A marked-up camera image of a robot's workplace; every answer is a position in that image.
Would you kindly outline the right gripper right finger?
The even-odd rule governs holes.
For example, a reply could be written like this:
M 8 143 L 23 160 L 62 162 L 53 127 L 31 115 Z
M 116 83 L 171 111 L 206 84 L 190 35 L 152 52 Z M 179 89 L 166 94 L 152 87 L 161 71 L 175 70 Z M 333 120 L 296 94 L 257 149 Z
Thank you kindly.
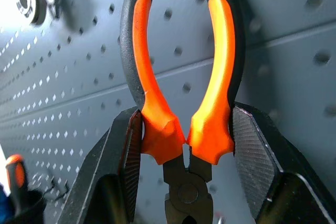
M 234 158 L 256 224 L 336 224 L 336 200 L 264 112 L 237 104 Z

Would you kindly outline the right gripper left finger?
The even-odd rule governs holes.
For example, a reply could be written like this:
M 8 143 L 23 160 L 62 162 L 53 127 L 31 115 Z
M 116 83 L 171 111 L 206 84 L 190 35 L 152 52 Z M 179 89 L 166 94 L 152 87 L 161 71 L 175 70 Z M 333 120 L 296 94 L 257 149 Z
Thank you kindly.
M 57 224 L 131 224 L 140 176 L 142 118 L 126 109 L 85 157 Z

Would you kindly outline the orange and black pliers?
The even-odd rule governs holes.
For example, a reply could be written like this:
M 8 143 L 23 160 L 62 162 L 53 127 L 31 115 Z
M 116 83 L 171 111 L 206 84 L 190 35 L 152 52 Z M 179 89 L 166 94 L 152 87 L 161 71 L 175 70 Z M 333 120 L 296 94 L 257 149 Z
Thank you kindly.
M 235 148 L 234 102 L 243 75 L 246 39 L 238 0 L 207 0 L 214 34 L 214 62 L 203 101 L 185 136 L 153 72 L 148 20 L 153 0 L 124 0 L 120 21 L 125 78 L 144 123 L 141 151 L 163 168 L 169 191 L 167 224 L 212 224 L 207 183 L 212 167 Z

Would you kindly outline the grey pegboard panel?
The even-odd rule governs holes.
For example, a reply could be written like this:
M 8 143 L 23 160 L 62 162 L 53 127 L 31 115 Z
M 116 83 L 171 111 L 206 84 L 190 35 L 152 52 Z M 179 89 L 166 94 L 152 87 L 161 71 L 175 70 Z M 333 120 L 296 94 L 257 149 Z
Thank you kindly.
M 122 111 L 134 106 L 122 71 L 123 0 L 64 0 L 61 15 L 25 25 L 0 0 L 0 144 L 24 156 L 30 185 L 50 192 L 57 224 L 81 164 Z M 237 101 L 266 112 L 336 197 L 336 0 L 240 0 L 247 52 Z M 153 0 L 153 70 L 184 133 L 211 75 L 206 0 Z

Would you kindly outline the black plastic cup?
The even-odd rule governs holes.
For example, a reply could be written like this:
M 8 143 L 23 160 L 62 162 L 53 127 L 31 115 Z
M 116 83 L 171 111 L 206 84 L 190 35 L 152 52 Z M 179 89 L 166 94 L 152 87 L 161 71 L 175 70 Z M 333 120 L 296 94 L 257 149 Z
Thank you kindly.
M 46 200 L 39 190 L 28 191 L 29 206 L 19 215 L 7 219 L 4 224 L 45 224 Z

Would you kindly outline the orange and black screwdriver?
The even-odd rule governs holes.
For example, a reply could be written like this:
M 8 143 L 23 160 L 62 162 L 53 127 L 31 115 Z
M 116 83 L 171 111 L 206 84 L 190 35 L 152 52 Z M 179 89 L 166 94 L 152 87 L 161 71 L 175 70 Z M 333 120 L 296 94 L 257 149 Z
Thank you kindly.
M 8 184 L 16 214 L 28 206 L 28 182 L 24 159 L 14 154 L 6 160 Z

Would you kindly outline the black cup holder bracket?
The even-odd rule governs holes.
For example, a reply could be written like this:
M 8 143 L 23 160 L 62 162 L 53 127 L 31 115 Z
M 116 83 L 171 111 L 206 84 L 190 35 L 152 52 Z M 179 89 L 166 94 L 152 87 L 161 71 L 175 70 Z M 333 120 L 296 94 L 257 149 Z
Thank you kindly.
M 70 191 L 68 180 L 66 179 L 62 184 L 60 178 L 56 179 L 52 173 L 49 173 L 50 187 L 45 189 L 44 198 L 49 201 L 64 200 Z

